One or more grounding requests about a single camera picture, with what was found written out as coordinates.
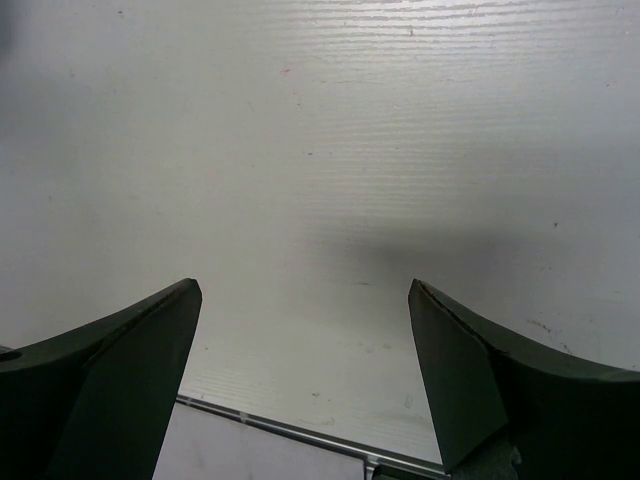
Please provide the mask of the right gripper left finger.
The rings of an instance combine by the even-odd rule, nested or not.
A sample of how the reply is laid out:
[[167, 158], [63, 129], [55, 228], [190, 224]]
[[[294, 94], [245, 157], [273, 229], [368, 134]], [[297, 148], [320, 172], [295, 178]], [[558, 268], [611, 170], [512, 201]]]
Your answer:
[[4, 479], [150, 479], [202, 305], [183, 279], [119, 312], [1, 351]]

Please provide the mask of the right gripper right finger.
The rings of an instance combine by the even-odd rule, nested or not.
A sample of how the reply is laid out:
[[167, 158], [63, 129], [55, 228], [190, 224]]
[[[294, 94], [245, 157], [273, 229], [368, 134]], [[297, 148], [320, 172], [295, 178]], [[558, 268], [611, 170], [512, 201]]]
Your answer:
[[454, 479], [635, 479], [639, 375], [563, 353], [414, 280], [411, 327]]

